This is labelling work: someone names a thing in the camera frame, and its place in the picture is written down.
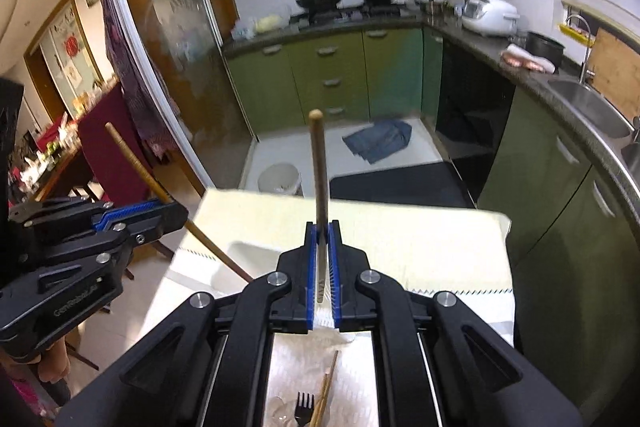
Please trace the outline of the person's left hand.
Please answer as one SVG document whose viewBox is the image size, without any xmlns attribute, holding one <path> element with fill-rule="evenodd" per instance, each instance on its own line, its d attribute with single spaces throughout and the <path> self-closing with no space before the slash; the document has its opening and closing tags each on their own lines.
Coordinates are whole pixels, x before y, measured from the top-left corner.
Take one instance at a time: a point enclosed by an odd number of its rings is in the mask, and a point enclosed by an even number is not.
<svg viewBox="0 0 640 427">
<path fill-rule="evenodd" d="M 56 384 L 70 373 L 70 358 L 67 354 L 65 338 L 55 343 L 41 355 L 38 364 L 38 377 L 47 384 Z"/>
</svg>

